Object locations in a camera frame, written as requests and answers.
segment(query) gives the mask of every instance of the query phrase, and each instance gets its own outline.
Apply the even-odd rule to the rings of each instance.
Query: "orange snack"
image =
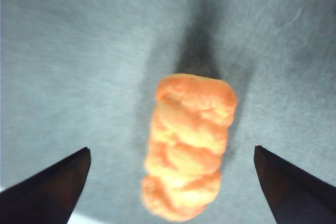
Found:
[[[237,98],[222,80],[172,74],[159,83],[156,101],[142,199],[153,214],[189,220],[219,192]]]

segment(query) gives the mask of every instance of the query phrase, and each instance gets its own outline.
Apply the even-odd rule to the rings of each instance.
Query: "gray table surface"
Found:
[[[159,80],[191,72],[239,98],[217,199],[188,223],[275,223],[263,145],[336,185],[336,0],[2,0],[1,186],[88,146],[76,212],[166,223],[139,200]]]

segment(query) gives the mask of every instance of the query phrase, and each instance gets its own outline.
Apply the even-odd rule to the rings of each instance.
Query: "orange cheese puff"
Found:
[[[142,200],[150,212],[169,221],[190,220],[205,209],[205,206],[174,208],[167,199],[160,180],[152,176],[146,176],[142,180]]]
[[[159,83],[155,98],[143,202],[167,220],[189,220],[219,192],[236,94],[222,80],[172,74]]]

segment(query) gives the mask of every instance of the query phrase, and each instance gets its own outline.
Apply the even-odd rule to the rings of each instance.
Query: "gray surface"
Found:
[[[165,223],[139,200],[155,85],[204,72],[240,104],[221,191],[189,223],[274,223],[255,145],[336,185],[335,37],[336,0],[2,0],[1,186],[88,146],[76,211]]]

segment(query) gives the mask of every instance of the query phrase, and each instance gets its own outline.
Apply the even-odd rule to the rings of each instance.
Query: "snack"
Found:
[[[222,80],[184,73],[163,78],[155,98],[142,199],[167,220],[189,220],[219,192],[237,98]]]

